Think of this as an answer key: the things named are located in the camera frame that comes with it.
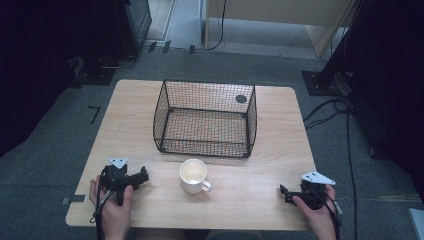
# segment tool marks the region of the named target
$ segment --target wire mesh basket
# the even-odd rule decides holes
[[[247,158],[256,123],[255,86],[165,80],[153,137],[164,153]]]

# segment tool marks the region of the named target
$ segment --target white mug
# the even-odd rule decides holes
[[[199,159],[186,160],[180,167],[181,185],[188,193],[212,191],[212,185],[205,180],[208,170]]]

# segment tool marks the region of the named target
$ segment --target mug handle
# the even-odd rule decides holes
[[[210,184],[208,181],[203,181],[203,190],[206,192],[212,191],[212,184]]]

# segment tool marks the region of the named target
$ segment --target person's arm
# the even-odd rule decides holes
[[[96,181],[90,181],[90,201],[96,205],[97,189],[100,176],[97,176]],[[102,227],[105,235],[105,240],[124,240],[131,221],[131,200],[133,188],[128,185],[124,191],[124,202],[119,206],[112,199],[106,201],[102,210]],[[101,190],[100,198],[103,198],[105,192]]]
[[[327,190],[328,196],[335,200],[336,198],[336,190],[330,185],[325,186]],[[311,227],[312,232],[314,232],[315,236],[317,236],[320,240],[333,240],[336,239],[336,231],[334,229],[333,221],[331,219],[330,213],[325,206],[322,206],[320,209],[312,210],[310,209],[305,202],[298,196],[293,196],[293,202],[297,207],[300,208],[302,213],[306,217],[306,221],[308,221],[309,226]],[[335,206],[331,199],[327,199],[327,205],[330,209],[335,212]]]

